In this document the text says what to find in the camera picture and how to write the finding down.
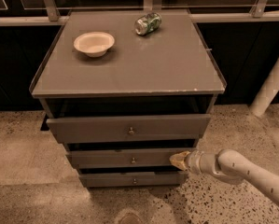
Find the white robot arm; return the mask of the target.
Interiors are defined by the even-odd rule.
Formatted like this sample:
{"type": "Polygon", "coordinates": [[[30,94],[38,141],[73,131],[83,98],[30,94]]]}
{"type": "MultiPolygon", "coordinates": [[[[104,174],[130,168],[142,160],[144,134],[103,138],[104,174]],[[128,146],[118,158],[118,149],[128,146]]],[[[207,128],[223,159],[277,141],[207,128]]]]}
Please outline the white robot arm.
{"type": "Polygon", "coordinates": [[[223,149],[217,154],[183,151],[172,155],[170,163],[182,171],[207,174],[232,185],[246,180],[279,207],[279,175],[257,166],[235,150],[223,149]]]}

